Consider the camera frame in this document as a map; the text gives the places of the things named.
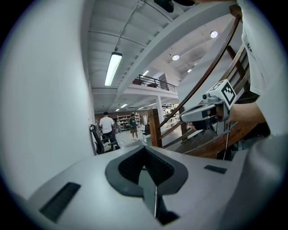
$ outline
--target recessed ceiling light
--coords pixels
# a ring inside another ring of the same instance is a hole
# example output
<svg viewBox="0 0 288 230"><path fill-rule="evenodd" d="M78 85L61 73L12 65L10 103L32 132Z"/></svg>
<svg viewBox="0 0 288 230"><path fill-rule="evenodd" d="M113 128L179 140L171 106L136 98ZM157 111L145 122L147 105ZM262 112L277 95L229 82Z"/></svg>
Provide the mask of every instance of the recessed ceiling light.
<svg viewBox="0 0 288 230"><path fill-rule="evenodd" d="M177 61L180 58L178 54L173 55L172 60Z"/></svg>
<svg viewBox="0 0 288 230"><path fill-rule="evenodd" d="M218 36L218 32L217 31L212 31L210 33L211 38L216 38Z"/></svg>
<svg viewBox="0 0 288 230"><path fill-rule="evenodd" d="M116 52L112 53L109 66L108 66L108 71L106 74L105 86L111 86L121 59L122 59L121 53L116 53Z"/></svg>
<svg viewBox="0 0 288 230"><path fill-rule="evenodd" d="M143 74L143 76L145 76L146 74L148 74L148 72L149 72L149 71L147 70L147 71Z"/></svg>

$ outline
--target wooden baluster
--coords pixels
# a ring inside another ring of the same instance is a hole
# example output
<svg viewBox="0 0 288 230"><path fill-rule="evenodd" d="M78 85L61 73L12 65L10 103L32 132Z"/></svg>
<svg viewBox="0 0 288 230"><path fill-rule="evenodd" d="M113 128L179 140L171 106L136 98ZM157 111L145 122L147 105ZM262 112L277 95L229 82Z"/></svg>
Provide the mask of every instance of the wooden baluster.
<svg viewBox="0 0 288 230"><path fill-rule="evenodd" d="M180 108L180 109L179 109L179 114L183 113L184 110L185 110L184 107ZM181 124L181 131L182 131L182 135L184 135L185 133L187 133L187 124L186 124L186 122L183 122L183 123Z"/></svg>
<svg viewBox="0 0 288 230"><path fill-rule="evenodd" d="M151 133L152 146L162 147L161 129L157 129L160 124L159 115L157 109L148 110L149 126Z"/></svg>

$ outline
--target black metal railing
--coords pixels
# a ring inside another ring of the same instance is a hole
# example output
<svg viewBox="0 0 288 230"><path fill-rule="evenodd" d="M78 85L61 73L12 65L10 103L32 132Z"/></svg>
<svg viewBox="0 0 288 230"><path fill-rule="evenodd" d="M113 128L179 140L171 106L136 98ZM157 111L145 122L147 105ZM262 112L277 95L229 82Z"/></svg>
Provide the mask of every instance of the black metal railing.
<svg viewBox="0 0 288 230"><path fill-rule="evenodd" d="M143 76L139 75L133 82L132 84L137 84L137 85L142 85L142 86L147 86L147 87L152 87L152 88L160 88L164 89L167 91L173 91L177 92L176 86L169 84L165 81L161 81L152 77L148 76Z"/></svg>

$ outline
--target man in green shirt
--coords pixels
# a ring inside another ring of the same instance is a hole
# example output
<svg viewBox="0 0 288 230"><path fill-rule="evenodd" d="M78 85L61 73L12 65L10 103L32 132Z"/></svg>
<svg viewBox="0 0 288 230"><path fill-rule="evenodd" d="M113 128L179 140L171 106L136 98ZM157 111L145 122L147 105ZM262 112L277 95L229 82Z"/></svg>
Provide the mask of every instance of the man in green shirt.
<svg viewBox="0 0 288 230"><path fill-rule="evenodd" d="M137 124L135 120L135 114L132 113L131 117L129 119L129 126L130 126L130 133L132 134L132 138L134 141L139 141L138 139L138 133L137 133Z"/></svg>

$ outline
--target shelving unit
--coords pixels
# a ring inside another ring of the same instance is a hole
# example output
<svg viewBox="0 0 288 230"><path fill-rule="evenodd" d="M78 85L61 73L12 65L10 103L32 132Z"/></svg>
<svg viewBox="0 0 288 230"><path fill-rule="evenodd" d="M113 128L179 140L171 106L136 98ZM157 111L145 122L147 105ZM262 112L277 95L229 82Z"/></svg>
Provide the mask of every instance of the shelving unit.
<svg viewBox="0 0 288 230"><path fill-rule="evenodd" d="M121 123L121 130L129 129L129 127L128 126L125 127L124 124L128 124L130 117L131 117L131 115L117 116L117 119ZM137 126L140 127L141 124L140 124L140 115L139 115L139 113L135 114L135 120L136 120Z"/></svg>

